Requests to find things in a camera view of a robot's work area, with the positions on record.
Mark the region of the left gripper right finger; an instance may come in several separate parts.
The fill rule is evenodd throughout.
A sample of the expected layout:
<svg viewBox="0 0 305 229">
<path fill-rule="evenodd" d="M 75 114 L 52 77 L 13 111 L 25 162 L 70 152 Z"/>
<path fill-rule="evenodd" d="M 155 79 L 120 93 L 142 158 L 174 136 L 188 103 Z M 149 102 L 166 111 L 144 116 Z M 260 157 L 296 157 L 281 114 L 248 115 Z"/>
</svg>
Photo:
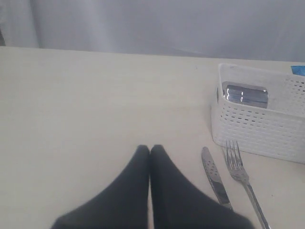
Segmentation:
<svg viewBox="0 0 305 229">
<path fill-rule="evenodd" d="M 162 145 L 150 153 L 156 229 L 236 229 L 238 215 L 202 193 L 176 167 Z"/>
</svg>

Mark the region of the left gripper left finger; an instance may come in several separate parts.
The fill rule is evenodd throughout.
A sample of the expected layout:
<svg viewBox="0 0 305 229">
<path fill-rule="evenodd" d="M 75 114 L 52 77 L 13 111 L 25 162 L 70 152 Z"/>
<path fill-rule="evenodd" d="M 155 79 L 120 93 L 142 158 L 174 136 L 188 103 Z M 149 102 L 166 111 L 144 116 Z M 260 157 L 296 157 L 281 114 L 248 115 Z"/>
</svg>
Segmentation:
<svg viewBox="0 0 305 229">
<path fill-rule="evenodd" d="M 54 229 L 148 228 L 150 150 L 137 146 L 128 165 L 101 193 L 60 216 Z"/>
</svg>

